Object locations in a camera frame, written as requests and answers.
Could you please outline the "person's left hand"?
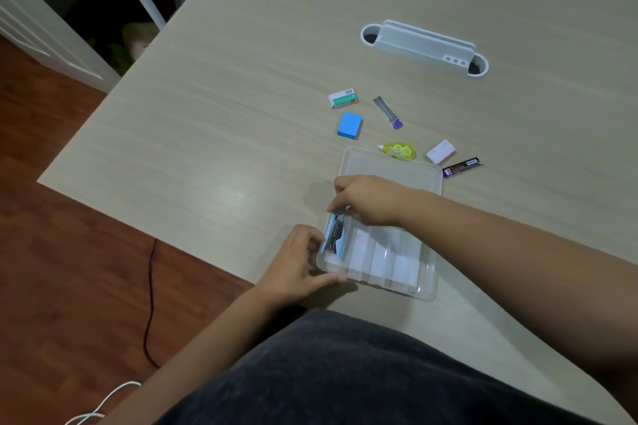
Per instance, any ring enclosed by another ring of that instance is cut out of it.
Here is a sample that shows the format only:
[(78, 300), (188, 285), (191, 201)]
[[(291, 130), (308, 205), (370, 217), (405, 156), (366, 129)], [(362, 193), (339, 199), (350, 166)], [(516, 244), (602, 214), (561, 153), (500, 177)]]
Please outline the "person's left hand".
[(312, 271), (312, 263), (324, 242), (324, 234), (310, 225), (295, 225), (284, 238), (275, 258), (259, 282), (251, 289), (252, 299), (269, 309), (299, 302), (315, 292), (302, 292), (301, 280)]

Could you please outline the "person's right hand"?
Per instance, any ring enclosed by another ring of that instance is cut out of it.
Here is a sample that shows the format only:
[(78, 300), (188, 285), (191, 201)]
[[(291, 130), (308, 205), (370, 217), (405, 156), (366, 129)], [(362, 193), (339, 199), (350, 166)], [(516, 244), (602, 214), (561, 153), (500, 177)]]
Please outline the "person's right hand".
[(378, 176), (363, 175), (363, 217), (365, 225), (401, 227), (405, 205), (413, 190)]

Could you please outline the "blue card stationery pack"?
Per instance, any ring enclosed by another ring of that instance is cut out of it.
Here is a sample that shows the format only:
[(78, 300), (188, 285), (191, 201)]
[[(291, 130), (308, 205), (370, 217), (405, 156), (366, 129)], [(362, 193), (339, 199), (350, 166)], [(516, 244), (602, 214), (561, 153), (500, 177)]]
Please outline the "blue card stationery pack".
[(331, 253), (337, 257), (343, 254), (343, 228), (345, 225), (347, 207), (337, 209), (331, 213), (326, 231), (325, 239), (321, 248), (321, 253)]

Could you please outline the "clear plastic compartment box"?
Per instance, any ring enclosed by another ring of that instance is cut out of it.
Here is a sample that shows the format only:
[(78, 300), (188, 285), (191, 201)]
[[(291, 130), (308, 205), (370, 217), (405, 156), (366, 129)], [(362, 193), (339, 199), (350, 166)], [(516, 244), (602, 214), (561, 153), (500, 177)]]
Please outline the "clear plastic compartment box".
[[(350, 146), (344, 152), (339, 175), (356, 174), (372, 174), (407, 187), (442, 194), (443, 176), (438, 166), (400, 161), (377, 150)], [(319, 251), (316, 260), (319, 270), (339, 273), (353, 282), (411, 298), (435, 299), (437, 254), (407, 231), (366, 226), (346, 215), (342, 242), (340, 258)]]

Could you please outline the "person's right forearm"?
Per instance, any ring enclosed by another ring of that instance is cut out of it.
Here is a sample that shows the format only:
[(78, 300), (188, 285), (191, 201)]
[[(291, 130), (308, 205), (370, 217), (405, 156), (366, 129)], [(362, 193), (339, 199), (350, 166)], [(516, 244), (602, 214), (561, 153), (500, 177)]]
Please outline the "person's right forearm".
[(638, 265), (422, 190), (401, 226), (613, 394), (638, 394)]

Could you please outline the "person's left forearm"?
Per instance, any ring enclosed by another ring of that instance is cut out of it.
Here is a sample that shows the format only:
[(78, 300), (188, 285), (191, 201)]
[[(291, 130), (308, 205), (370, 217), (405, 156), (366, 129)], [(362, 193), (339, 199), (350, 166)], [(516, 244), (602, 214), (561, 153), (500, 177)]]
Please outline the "person's left forearm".
[(206, 381), (226, 371), (286, 306), (302, 299), (299, 284), (260, 282), (214, 321), (98, 425), (153, 425)]

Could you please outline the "blue sticky note pad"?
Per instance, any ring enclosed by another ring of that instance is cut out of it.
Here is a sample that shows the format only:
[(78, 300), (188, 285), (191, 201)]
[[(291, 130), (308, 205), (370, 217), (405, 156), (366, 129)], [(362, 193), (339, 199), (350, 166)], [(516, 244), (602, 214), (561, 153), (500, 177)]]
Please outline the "blue sticky note pad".
[(342, 114), (336, 134), (339, 137), (356, 140), (363, 125), (363, 116), (345, 112)]

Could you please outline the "yellow correction tape dispenser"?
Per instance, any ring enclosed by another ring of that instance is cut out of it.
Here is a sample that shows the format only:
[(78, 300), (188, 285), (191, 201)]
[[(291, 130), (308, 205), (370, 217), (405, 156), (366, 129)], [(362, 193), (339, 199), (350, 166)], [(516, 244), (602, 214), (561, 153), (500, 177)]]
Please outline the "yellow correction tape dispenser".
[(407, 142), (392, 142), (383, 144), (377, 146), (377, 149), (382, 153), (390, 156), (391, 158), (396, 158), (399, 160), (414, 160), (417, 155), (415, 148)]

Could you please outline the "clear lead tube purple cap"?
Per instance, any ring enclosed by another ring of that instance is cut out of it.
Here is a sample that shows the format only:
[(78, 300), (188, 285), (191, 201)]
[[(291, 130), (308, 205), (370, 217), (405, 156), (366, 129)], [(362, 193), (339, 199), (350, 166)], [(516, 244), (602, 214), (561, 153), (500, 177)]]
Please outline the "clear lead tube purple cap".
[(394, 111), (388, 106), (382, 97), (376, 97), (372, 100), (374, 105), (379, 109), (387, 122), (393, 129), (398, 130), (403, 127), (403, 122), (396, 116)]

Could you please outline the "white eraser green sleeve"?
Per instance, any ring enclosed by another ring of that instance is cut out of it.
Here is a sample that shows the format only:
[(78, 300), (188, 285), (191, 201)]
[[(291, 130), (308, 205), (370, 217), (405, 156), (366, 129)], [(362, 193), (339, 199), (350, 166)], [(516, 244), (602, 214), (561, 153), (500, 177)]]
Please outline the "white eraser green sleeve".
[(328, 102), (331, 109), (338, 107), (345, 107), (351, 104), (355, 104), (359, 101), (359, 97), (353, 88), (347, 90), (338, 91), (328, 96)]

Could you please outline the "plain white eraser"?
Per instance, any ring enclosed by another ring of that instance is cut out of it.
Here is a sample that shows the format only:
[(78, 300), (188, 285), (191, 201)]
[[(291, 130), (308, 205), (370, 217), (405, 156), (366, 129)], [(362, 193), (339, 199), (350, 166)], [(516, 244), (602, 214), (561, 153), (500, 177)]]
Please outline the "plain white eraser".
[(426, 153), (427, 159), (434, 163), (435, 165), (439, 165), (446, 161), (449, 157), (456, 153), (456, 148), (454, 145), (448, 141), (447, 139), (442, 140), (439, 144), (437, 144), (434, 148), (429, 150)]

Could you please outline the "black pencil lead case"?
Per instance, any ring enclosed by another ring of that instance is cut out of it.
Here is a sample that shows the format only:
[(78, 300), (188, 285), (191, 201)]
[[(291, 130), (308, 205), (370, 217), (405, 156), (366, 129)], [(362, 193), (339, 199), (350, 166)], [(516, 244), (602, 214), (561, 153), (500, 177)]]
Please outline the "black pencil lead case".
[(475, 169), (483, 165), (482, 160), (479, 157), (470, 158), (459, 163), (455, 163), (442, 169), (443, 178), (452, 178), (463, 172)]

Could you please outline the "white desk organizer holder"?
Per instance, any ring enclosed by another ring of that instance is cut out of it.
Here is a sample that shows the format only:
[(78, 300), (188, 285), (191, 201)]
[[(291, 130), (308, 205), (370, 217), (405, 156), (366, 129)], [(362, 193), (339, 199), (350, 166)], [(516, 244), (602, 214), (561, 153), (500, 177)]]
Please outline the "white desk organizer holder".
[(476, 51), (474, 43), (392, 19), (365, 25), (360, 38), (367, 47), (436, 66), (455, 75), (480, 78), (490, 69), (488, 59)]

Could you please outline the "green plush toy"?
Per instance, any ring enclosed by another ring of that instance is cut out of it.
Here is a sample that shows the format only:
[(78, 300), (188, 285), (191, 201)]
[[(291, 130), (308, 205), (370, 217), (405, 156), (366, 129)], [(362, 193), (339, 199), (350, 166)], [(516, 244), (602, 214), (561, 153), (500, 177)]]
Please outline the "green plush toy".
[(146, 48), (160, 33), (154, 22), (128, 23), (122, 28), (124, 47), (133, 62), (137, 61)]

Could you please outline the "white panelled door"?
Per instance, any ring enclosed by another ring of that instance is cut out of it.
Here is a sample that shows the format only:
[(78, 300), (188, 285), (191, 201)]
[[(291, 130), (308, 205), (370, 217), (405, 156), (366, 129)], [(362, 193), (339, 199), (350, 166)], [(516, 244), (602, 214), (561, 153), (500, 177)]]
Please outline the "white panelled door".
[(0, 0), (0, 35), (42, 65), (104, 93), (121, 80), (44, 0)]

